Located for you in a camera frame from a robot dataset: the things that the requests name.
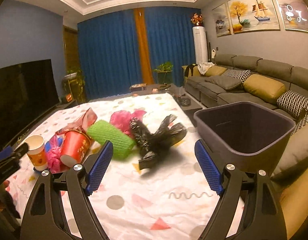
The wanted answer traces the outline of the patterned white tablecloth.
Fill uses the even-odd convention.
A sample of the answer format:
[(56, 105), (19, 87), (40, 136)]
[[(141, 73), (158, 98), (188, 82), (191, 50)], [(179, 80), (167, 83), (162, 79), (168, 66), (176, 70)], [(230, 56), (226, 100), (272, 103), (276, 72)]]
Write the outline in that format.
[(211, 191), (194, 155), (198, 133), (170, 94), (100, 100), (57, 111), (33, 133), (49, 140), (56, 131), (92, 108), (109, 121), (116, 111), (146, 111), (143, 122), (155, 132), (170, 114), (187, 128), (156, 168), (139, 170), (138, 149), (125, 161), (112, 160), (104, 178), (89, 198), (110, 239), (197, 239), (208, 223), (219, 196)]

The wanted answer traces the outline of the pink plastic bag back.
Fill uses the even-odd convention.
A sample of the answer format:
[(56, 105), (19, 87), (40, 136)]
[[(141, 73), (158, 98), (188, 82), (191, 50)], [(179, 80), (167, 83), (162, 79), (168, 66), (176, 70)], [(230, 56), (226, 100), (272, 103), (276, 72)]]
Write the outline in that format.
[(146, 114), (146, 111), (137, 109), (133, 113), (129, 111), (116, 111), (111, 115), (110, 124), (121, 130), (125, 135), (130, 138), (134, 138), (131, 129), (130, 129), (130, 120), (137, 118), (143, 120), (143, 116)]

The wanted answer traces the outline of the pink plastic bag front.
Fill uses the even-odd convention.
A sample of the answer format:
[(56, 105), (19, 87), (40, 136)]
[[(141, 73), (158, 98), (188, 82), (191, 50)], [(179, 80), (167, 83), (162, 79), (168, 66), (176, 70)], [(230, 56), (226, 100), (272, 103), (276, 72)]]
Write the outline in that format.
[(61, 173), (69, 168), (61, 162), (62, 145), (60, 147), (53, 147), (49, 152), (45, 153), (47, 160), (47, 168), (52, 173)]

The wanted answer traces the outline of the red paper cup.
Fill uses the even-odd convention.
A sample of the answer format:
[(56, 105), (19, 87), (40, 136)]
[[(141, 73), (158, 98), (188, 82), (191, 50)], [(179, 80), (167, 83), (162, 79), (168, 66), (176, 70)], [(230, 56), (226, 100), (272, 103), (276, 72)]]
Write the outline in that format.
[(91, 146), (89, 137), (76, 130), (67, 131), (61, 150), (61, 162), (67, 167), (80, 164)]

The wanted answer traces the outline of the right abstract painting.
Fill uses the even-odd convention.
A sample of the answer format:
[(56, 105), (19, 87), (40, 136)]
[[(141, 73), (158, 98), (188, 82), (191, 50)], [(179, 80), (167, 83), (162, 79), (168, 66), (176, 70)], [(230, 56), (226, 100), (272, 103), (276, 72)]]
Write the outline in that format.
[(276, 0), (284, 29), (308, 33), (308, 7), (303, 0)]

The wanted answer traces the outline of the blue foam net sleeve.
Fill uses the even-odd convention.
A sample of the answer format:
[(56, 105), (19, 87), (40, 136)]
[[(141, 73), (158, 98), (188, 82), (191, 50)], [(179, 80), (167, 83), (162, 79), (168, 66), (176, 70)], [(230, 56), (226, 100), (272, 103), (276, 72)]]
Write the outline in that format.
[(63, 139), (61, 137), (51, 138), (44, 147), (45, 152), (49, 152), (53, 147), (60, 147), (63, 143)]

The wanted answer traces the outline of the hanging plant on stand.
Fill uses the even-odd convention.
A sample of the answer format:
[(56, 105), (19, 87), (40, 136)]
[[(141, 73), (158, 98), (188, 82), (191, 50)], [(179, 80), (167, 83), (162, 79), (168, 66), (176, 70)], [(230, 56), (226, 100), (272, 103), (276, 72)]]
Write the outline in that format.
[(85, 78), (80, 68), (67, 70), (66, 75), (62, 79), (62, 86), (68, 101), (68, 97), (71, 95), (70, 98), (76, 100), (78, 104), (87, 102)]

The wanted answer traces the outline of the artificial flower bouquet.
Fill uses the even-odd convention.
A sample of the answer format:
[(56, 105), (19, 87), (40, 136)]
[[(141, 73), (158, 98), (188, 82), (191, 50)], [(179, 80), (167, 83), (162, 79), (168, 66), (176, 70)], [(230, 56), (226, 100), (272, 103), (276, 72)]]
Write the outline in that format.
[(194, 13), (193, 16), (191, 17), (190, 21), (194, 26), (203, 27), (204, 19), (203, 19), (203, 16), (201, 14)]

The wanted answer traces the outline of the grey TV cabinet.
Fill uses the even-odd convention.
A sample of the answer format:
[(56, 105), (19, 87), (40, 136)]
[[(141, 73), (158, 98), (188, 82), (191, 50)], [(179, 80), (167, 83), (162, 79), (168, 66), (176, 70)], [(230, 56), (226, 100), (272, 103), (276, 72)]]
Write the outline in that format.
[(45, 120), (51, 117), (54, 113), (60, 110), (69, 109), (71, 107), (75, 107), (78, 105), (77, 100), (72, 100), (69, 103), (65, 104), (57, 104), (47, 111), (45, 111), (42, 115), (35, 118), (31, 123), (29, 123), (25, 128), (23, 128), (17, 135), (15, 135), (5, 147), (11, 146), (13, 149), (16, 149), (21, 142), (31, 133), (33, 132), (39, 125), (41, 125)]

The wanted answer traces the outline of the white orange paper cup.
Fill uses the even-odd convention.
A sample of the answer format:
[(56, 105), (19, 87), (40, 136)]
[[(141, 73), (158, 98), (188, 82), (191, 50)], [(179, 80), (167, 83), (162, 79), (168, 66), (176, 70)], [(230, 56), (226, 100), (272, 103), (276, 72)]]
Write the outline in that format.
[(45, 141), (41, 135), (32, 135), (24, 140), (29, 146), (27, 155), (37, 171), (47, 169), (47, 160), (45, 155)]

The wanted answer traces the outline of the green foam net sleeve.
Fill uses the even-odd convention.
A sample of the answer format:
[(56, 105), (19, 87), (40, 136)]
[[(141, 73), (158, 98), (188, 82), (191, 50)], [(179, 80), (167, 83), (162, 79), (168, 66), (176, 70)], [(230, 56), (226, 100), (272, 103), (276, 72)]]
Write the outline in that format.
[(125, 160), (136, 144), (128, 135), (105, 120), (99, 120), (90, 126), (87, 129), (87, 135), (102, 145), (106, 141), (110, 141), (113, 144), (113, 158), (115, 160)]

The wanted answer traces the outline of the pink plastic bag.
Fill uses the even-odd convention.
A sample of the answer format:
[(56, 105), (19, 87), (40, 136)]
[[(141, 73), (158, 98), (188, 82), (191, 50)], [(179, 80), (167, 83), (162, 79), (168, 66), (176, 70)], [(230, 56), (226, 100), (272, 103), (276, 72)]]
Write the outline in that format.
[(137, 118), (143, 120), (143, 116), (146, 114), (146, 111), (137, 109), (133, 113), (129, 111), (116, 111), (111, 115), (110, 124), (121, 130), (125, 135), (130, 138), (134, 138), (131, 129), (130, 129), (130, 120)]
[(61, 162), (62, 145), (60, 147), (53, 147), (49, 152), (45, 153), (47, 160), (47, 168), (52, 173), (61, 173), (69, 168)]

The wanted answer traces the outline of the patterned cushion near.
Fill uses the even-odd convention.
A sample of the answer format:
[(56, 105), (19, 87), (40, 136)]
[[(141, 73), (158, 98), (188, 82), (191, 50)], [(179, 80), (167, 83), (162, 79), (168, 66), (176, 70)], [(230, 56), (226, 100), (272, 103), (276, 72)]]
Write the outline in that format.
[(286, 91), (277, 99), (280, 109), (297, 119), (302, 109), (308, 112), (308, 98), (294, 91)]

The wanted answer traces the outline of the large red white package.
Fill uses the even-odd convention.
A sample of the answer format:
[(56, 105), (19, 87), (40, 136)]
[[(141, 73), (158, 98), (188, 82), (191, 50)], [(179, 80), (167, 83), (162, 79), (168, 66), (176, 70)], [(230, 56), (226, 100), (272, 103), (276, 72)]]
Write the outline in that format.
[(82, 133), (87, 133), (87, 129), (92, 126), (97, 121), (97, 115), (90, 107), (83, 113), (79, 118), (77, 118), (75, 121), (67, 124), (65, 127), (59, 129), (56, 134), (62, 135), (65, 134), (67, 131), (79, 131)]

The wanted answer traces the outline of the black plastic bag back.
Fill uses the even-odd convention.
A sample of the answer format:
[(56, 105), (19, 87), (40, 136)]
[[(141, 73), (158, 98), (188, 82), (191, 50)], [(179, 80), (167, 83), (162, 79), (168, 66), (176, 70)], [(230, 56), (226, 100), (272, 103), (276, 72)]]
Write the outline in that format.
[(173, 114), (166, 116), (155, 133), (151, 133), (138, 118), (131, 119), (130, 130), (140, 148), (140, 170), (155, 167), (166, 158), (169, 149), (187, 135), (187, 129), (182, 123), (171, 125), (176, 119), (177, 116)]

